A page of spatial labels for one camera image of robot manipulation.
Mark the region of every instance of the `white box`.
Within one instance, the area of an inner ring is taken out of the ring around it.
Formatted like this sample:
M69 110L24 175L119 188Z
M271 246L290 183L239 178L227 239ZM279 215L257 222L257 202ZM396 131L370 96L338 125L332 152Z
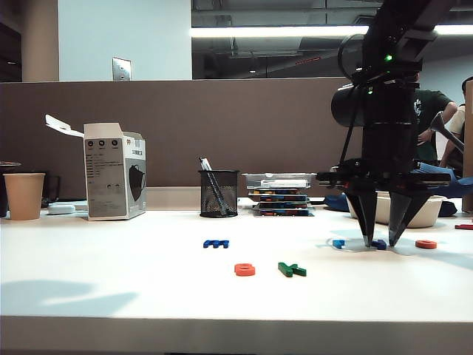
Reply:
M89 220L128 220L146 210L146 145L118 123L84 124L84 133L46 115L47 126L84 139Z

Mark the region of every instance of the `white bowl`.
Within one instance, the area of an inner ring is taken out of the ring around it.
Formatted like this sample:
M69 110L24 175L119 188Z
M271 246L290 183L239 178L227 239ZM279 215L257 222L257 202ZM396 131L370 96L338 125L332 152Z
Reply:
M431 196L422 208L417 212L414 218L407 225L407 228L426 228L432 227L437 220L438 212L442 206L444 196ZM347 199L348 209L353 218L357 218L350 201ZM391 207L391 199L389 192L378 192L378 200L376 203L375 222L381 224L389 224L389 211Z

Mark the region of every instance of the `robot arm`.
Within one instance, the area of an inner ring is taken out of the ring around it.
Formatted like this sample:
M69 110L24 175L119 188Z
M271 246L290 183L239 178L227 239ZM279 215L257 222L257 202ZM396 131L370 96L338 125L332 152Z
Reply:
M389 191L389 244L394 246L410 220L427 201L430 186L445 185L445 174L412 174L417 144L413 109L415 75L422 55L434 41L435 25L455 0L385 0L363 40L361 70L338 89L332 114L349 127L335 172L321 172L322 185L347 195L358 216L366 246L371 246L377 194ZM361 158L345 160L354 126L363 127Z

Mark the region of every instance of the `white charger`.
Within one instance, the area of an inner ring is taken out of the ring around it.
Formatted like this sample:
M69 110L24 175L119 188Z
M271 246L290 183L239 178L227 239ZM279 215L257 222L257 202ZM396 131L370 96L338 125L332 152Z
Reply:
M49 205L48 214L71 214L75 212L74 205Z

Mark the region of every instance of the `black mesh pencil holder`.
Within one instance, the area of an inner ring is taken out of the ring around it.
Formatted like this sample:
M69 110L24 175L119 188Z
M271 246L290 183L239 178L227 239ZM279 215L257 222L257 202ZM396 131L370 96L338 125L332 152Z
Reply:
M200 216L234 217L237 212L238 170L199 170Z

